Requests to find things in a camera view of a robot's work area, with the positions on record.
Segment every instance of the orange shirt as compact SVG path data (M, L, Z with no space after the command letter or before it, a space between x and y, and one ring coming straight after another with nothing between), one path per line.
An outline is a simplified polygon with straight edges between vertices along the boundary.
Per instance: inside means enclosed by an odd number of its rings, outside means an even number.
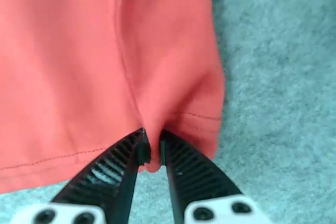
M224 75L211 0L0 0L0 193L69 179L144 127L210 158Z

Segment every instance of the floor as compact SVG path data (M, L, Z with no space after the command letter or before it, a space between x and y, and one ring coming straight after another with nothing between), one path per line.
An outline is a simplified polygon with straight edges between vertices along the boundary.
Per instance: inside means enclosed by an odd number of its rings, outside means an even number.
M227 78L215 163L276 223L336 220L336 0L214 0ZM0 195L0 223L62 184ZM173 223L165 171L129 223Z

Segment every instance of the seam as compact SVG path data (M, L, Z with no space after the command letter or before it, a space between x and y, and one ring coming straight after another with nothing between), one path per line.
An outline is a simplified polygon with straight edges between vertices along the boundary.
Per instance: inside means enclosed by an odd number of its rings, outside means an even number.
M62 164L62 165L79 165L79 164L86 164L90 161L82 161L82 162L75 162L75 163L69 163L69 164ZM13 175L13 176L8 176L8 177L0 177L0 180L5 180L5 179L11 179L11 178L17 178L17 177L24 177L24 176L29 176L29 175L34 175L34 174L40 174L40 173L45 173L48 172L50 170L54 170L54 169L59 169L61 166L53 166L53 167L49 167L43 170L39 170L37 172L33 172L33 173L24 173L24 174L18 174L18 175Z
M16 166L9 166L9 167L3 167L0 168L1 170L8 170L8 169L15 169L15 168L19 168L19 167L23 167L23 166L33 166L33 165L37 165L46 161L50 161L50 160L55 160L55 159L60 159L60 158L65 158L65 157L72 157L72 156L76 156L78 154L84 154L84 153L91 153L91 152L97 152L97 151L102 151L105 150L105 148L99 148L99 149L95 149L95 150L91 150L91 151L85 151L85 152L76 152L73 154L69 154L69 155L63 155L63 156L58 156L58 157L52 157L52 158L46 158L46 159L42 159L40 161L36 161L34 163L30 163L30 164L22 164L22 165L16 165Z
M219 133L220 132L220 130L218 130L218 131L216 131L216 130L207 130L207 129L199 128L197 126L192 126L192 125L187 124L187 123L172 123L172 124L169 124L169 125L171 125L171 126L173 126L173 125L176 125L176 126L178 126L178 125L185 125L185 126L190 127L192 129L196 129L196 130L204 131L204 132L208 132L208 133Z
M211 116L205 116L205 115L199 115L199 114L194 114L194 113L191 113L191 112L171 112L171 113L168 113L169 115L180 115L180 114L186 114L186 115L192 115L194 117L197 117L197 118L202 118L202 119L208 119L208 120L212 120L212 121L221 121L222 118L220 117L211 117Z

